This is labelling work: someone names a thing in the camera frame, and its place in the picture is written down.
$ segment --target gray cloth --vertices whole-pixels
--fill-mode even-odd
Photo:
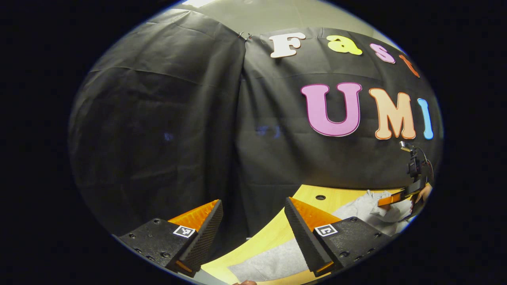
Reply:
[[[341,219],[355,216],[384,234],[394,235],[409,224],[408,221],[395,221],[410,214],[411,203],[409,200],[395,203],[391,205],[391,210],[385,211],[377,206],[377,202],[389,195],[391,194],[387,191],[372,193],[368,190],[365,195],[340,207],[333,215]],[[276,280],[308,270],[296,239],[228,268],[240,281],[256,282]]]

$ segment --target letter u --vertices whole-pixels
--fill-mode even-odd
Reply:
[[[301,88],[306,96],[308,121],[310,126],[318,133],[327,136],[346,136],[359,127],[359,91],[362,87],[358,83],[344,82],[336,86],[345,96],[346,117],[342,122],[336,123],[328,118],[325,95],[329,86],[325,84],[312,84]]]

